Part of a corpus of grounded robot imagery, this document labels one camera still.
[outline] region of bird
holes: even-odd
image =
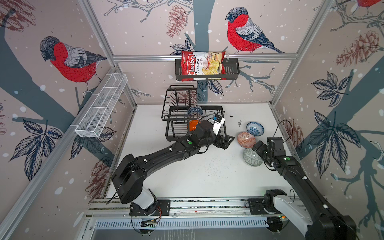
[[[254,24],[244,7],[235,7],[229,11],[227,17],[229,43],[240,51],[253,53],[256,49],[269,48],[278,53],[284,53],[277,49],[263,33],[263,30]]]
[[[342,5],[344,3],[347,3],[349,1],[356,1],[357,2],[357,7],[356,9],[352,12],[352,15],[354,15],[354,13],[356,12],[356,10],[359,8],[359,7],[365,7],[367,8],[367,14],[372,14],[371,12],[368,11],[368,8],[376,3],[378,3],[379,1],[381,0],[346,0],[346,1],[343,1],[341,3],[339,3],[339,5]]]
[[[87,83],[83,96],[86,93],[92,93],[88,90],[88,81],[93,75],[97,76],[97,66],[102,60],[107,59],[99,54],[86,51],[84,48],[72,47],[60,42],[53,36],[48,36],[41,41],[40,51],[44,61],[50,60],[66,79],[75,83]]]

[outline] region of red patterned bowl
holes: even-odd
[[[237,136],[237,142],[243,148],[251,148],[256,144],[256,139],[249,132],[242,132]]]

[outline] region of table surface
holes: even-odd
[[[225,111],[227,134],[235,137],[231,145],[226,150],[210,146],[204,154],[170,164],[150,175],[143,187],[163,198],[264,196],[268,189],[281,189],[288,193],[292,187],[276,171],[269,171],[264,164],[252,167],[245,163],[244,148],[237,142],[237,135],[246,132],[247,123],[251,121],[259,122],[265,129],[263,135],[256,137],[257,141],[266,143],[266,138],[273,136],[277,123],[269,105],[219,105]],[[119,163],[128,154],[134,157],[148,155],[173,143],[165,138],[167,122],[161,120],[161,112],[162,105],[137,107]],[[275,136],[282,137],[279,129]],[[284,149],[288,156],[291,155],[285,143]],[[115,191],[111,184],[107,198],[111,198]]]

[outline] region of white wire basket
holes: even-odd
[[[111,74],[75,130],[80,137],[100,136],[127,82],[125,74]]]

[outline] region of chip bag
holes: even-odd
[[[225,74],[223,68],[224,52],[181,52],[182,75],[215,75]],[[209,78],[226,80],[226,78]],[[205,78],[184,78],[182,81],[205,80]]]

